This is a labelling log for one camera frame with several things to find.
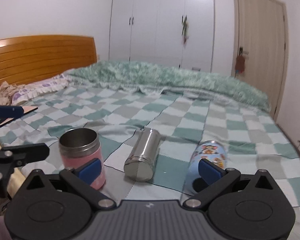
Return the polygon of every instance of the wardrobe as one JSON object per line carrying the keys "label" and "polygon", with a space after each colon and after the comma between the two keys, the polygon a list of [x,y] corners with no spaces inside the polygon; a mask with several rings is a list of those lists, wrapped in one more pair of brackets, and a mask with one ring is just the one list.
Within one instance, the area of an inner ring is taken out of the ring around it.
{"label": "wardrobe", "polygon": [[210,72],[213,35],[213,0],[113,0],[109,59]]}

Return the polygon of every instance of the wall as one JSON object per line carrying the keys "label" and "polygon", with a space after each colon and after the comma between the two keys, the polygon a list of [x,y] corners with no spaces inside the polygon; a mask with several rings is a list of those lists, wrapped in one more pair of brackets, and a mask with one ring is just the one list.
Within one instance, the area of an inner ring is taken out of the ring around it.
{"label": "wall", "polygon": [[300,140],[300,0],[285,0],[285,2],[289,25],[289,60],[277,123],[298,145],[297,141]]}
{"label": "wall", "polygon": [[212,72],[231,75],[234,52],[234,0],[215,0]]}
{"label": "wall", "polygon": [[112,0],[0,0],[0,39],[38,34],[93,36],[108,59]]}

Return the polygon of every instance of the wooden headboard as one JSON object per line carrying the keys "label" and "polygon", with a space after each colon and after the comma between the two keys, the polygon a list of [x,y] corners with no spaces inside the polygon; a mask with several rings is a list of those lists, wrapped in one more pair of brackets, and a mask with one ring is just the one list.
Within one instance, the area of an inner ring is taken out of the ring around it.
{"label": "wooden headboard", "polygon": [[0,85],[29,84],[97,62],[92,37],[24,36],[0,40]]}

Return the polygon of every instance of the stainless steel bottle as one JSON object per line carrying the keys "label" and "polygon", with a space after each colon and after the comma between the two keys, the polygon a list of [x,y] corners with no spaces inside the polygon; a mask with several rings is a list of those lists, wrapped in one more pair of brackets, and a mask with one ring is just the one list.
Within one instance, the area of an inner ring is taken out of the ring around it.
{"label": "stainless steel bottle", "polygon": [[129,178],[138,182],[152,178],[160,140],[161,135],[157,130],[144,128],[124,163],[124,173]]}

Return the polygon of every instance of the pink thermos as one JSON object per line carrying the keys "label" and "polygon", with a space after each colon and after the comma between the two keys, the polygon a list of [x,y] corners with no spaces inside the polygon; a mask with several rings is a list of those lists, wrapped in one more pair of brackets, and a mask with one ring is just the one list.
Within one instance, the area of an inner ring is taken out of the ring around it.
{"label": "pink thermos", "polygon": [[88,128],[71,129],[60,137],[59,150],[65,168],[77,169],[98,158],[102,166],[101,174],[92,182],[91,187],[100,189],[103,186],[106,176],[98,133]]}

